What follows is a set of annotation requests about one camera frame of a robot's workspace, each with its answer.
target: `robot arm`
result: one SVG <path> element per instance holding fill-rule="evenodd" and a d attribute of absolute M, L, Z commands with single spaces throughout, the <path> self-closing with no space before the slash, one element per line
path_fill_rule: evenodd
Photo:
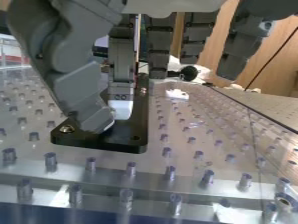
<path fill-rule="evenodd" d="M 100 67 L 88 62 L 99 37 L 122 19 L 125 1 L 16 0 L 11 31 L 65 115 L 85 131 L 103 132 L 115 117 L 99 93 Z"/>
<path fill-rule="evenodd" d="M 264 39 L 270 36 L 275 21 L 298 12 L 297 0 L 242 0 L 230 24 L 217 75 L 234 81 Z"/>

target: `black base block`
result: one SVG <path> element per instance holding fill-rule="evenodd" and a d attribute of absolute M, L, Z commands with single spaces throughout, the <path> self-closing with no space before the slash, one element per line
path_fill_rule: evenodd
<path fill-rule="evenodd" d="M 148 145 L 148 75 L 141 74 L 137 80 L 133 113 L 129 120 L 116 121 L 113 127 L 99 135 L 80 130 L 76 124 L 67 119 L 51 132 L 52 143 L 133 154 L 144 153 Z M 104 100 L 108 99 L 107 93 L 107 91 L 103 92 Z M 72 125 L 75 132 L 69 134 L 60 132 L 61 127 L 65 125 Z"/>

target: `transparent panel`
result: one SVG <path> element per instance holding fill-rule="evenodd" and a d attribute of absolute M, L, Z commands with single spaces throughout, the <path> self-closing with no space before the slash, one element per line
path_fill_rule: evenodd
<path fill-rule="evenodd" d="M 49 133 L 65 117 L 32 68 L 8 61 L 0 70 L 0 202 L 111 212 L 119 222 L 137 215 L 154 218 L 150 223 L 297 223 L 297 134 L 246 100 L 197 84 L 152 81 L 144 154 L 59 146 Z M 170 89 L 189 100 L 166 97 Z"/>

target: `cable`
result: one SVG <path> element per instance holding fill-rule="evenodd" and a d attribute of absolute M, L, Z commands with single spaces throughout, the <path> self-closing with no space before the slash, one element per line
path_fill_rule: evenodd
<path fill-rule="evenodd" d="M 256 79 L 258 78 L 260 74 L 262 73 L 264 69 L 268 67 L 269 63 L 271 62 L 271 60 L 275 58 L 275 56 L 278 55 L 279 51 L 282 50 L 282 48 L 286 46 L 287 42 L 290 41 L 291 37 L 294 36 L 295 32 L 298 30 L 298 27 L 293 30 L 290 36 L 287 37 L 287 39 L 285 40 L 282 46 L 278 48 L 277 52 L 274 53 L 274 55 L 271 56 L 271 58 L 269 59 L 269 61 L 265 63 L 264 67 L 260 69 L 257 75 L 254 76 L 254 78 L 252 79 L 249 85 L 245 88 L 245 91 L 249 89 L 249 87 L 252 86 L 253 82 L 256 81 Z"/>

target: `metal bracket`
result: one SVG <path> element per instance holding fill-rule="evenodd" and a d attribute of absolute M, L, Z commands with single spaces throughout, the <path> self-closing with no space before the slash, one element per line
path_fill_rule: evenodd
<path fill-rule="evenodd" d="M 119 120 L 101 134 L 85 132 L 67 119 L 51 132 L 53 144 L 140 154 L 148 145 L 149 77 L 140 74 L 134 89 L 134 106 L 129 120 Z M 103 92 L 108 101 L 108 90 Z"/>

